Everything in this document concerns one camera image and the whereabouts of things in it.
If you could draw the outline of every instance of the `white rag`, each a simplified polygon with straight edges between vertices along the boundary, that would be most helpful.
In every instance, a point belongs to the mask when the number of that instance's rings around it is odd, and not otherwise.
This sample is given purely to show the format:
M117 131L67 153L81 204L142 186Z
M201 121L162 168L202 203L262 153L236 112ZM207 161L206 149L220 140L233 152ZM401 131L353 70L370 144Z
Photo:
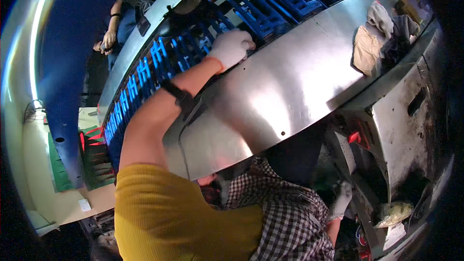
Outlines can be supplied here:
M363 25L358 28L355 37L355 51L353 64L365 75L372 76L372 70L377 66L380 57L380 48L383 44L370 33Z
M387 39L390 39L393 33L393 20L388 15L385 7L377 0L368 8L368 23L376 26L381 32L385 33Z

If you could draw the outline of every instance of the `watch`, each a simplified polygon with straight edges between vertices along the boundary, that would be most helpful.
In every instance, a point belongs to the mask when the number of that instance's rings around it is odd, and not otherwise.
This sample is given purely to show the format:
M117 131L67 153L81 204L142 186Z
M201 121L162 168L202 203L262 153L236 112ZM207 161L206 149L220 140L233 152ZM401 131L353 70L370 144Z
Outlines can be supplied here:
M161 88L164 88L176 98L175 104L182 109L182 113L184 114L184 121L190 116L200 101L199 99L194 99L192 94L186 90L180 90L179 87L172 84L170 80L163 80L161 82Z

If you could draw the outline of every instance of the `wall socket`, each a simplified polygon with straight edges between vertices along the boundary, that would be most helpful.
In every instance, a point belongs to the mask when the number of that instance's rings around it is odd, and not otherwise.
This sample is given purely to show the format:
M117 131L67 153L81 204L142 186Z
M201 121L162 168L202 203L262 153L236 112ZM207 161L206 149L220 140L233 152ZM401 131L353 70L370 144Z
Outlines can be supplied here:
M86 198L83 200L79 200L79 205L81 206L83 212L87 212L92 209L90 207L89 201Z

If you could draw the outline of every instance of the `plaid shirt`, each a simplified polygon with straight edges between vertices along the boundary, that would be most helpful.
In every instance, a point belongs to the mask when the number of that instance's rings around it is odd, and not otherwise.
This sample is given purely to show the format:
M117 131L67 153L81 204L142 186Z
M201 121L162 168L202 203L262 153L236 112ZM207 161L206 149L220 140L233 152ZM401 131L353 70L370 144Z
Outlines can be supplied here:
M231 182L225 209L254 204L263 208L263 235L250 260L334 259L327 206L315 191L282 180L265 158Z

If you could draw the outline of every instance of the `yellow shirt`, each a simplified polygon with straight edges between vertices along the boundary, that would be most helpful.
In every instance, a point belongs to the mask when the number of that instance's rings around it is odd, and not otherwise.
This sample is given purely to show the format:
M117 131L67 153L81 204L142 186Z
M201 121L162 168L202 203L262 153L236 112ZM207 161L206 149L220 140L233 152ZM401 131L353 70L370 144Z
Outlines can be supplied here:
M115 236L131 260L248 260L261 238L263 211L215 211L195 183L155 165L117 175Z

